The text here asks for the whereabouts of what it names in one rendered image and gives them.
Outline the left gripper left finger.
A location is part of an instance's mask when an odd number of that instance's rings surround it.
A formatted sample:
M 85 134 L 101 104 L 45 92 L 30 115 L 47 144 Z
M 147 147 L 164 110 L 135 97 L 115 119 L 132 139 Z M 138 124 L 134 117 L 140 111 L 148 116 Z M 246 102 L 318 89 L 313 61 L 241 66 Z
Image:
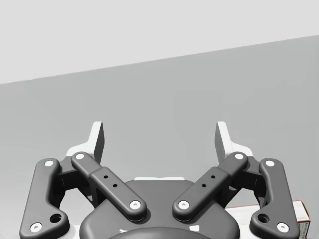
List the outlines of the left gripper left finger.
M 65 192 L 77 188 L 94 208 L 110 202 L 125 219 L 139 222 L 147 216 L 146 202 L 109 168 L 101 166 L 104 130 L 93 123 L 88 140 L 68 149 L 58 161 L 37 162 L 26 201 L 20 239 L 59 239 L 70 229 L 68 216 L 60 210 Z

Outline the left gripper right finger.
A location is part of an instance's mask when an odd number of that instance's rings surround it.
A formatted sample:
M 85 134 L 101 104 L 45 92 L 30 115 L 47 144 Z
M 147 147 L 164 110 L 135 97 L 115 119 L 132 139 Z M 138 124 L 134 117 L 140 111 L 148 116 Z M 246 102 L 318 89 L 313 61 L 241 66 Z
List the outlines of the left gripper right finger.
M 210 168 L 173 203 L 172 214 L 180 222 L 193 219 L 210 201 L 225 207 L 243 188 L 252 190 L 260 209 L 249 224 L 261 239 L 299 239 L 299 225 L 281 161 L 257 161 L 252 150 L 234 143 L 225 122 L 215 130 L 218 166 Z

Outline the red and white carton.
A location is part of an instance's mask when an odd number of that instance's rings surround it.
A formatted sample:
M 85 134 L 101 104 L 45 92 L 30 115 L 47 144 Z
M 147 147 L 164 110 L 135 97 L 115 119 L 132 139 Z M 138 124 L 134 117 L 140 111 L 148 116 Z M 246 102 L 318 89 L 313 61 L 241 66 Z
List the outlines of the red and white carton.
M 309 214 L 302 200 L 293 201 L 293 206 L 297 222 L 300 227 L 299 239 L 307 239 L 311 222 Z M 229 207 L 225 209 L 238 223 L 240 228 L 240 239 L 259 239 L 258 237 L 254 236 L 249 229 L 251 216 L 259 209 L 259 205 Z

